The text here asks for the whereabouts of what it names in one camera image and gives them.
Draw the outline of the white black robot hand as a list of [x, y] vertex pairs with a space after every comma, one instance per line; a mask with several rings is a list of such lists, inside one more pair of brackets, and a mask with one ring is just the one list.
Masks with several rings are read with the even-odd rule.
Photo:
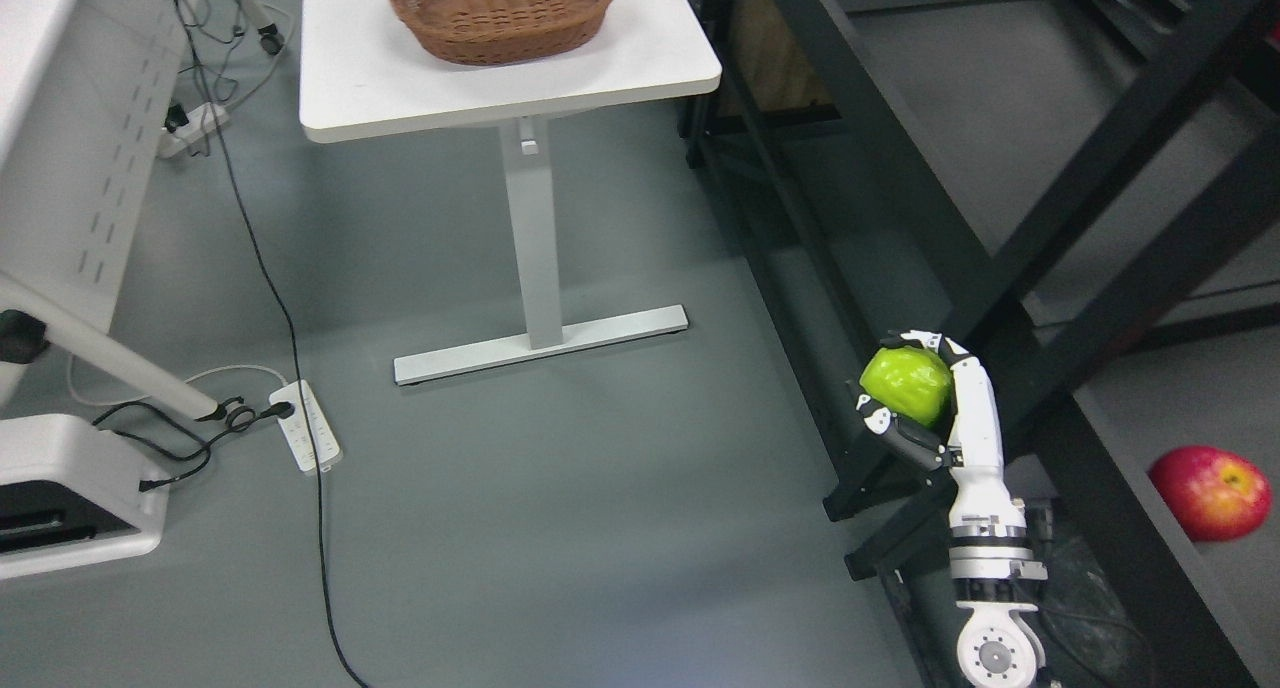
[[951, 434], [940, 439], [919, 419], [892, 405], [883, 389], [863, 384], [855, 409], [873, 436], [922, 471], [952, 471], [963, 491], [1009, 497], [998, 409], [987, 370], [973, 352], [941, 332], [905, 331], [879, 341], [878, 356], [915, 349], [937, 357], [951, 375]]

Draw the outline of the white robot forearm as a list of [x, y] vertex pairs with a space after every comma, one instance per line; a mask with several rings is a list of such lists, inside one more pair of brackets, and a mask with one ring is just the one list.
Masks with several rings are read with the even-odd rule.
[[991, 465], [951, 471], [957, 494], [948, 512], [950, 575], [966, 620], [955, 657], [974, 687], [1032, 687], [1047, 659], [1027, 623], [1038, 607], [1027, 583], [1046, 581], [1028, 538], [1025, 506], [1002, 471]]

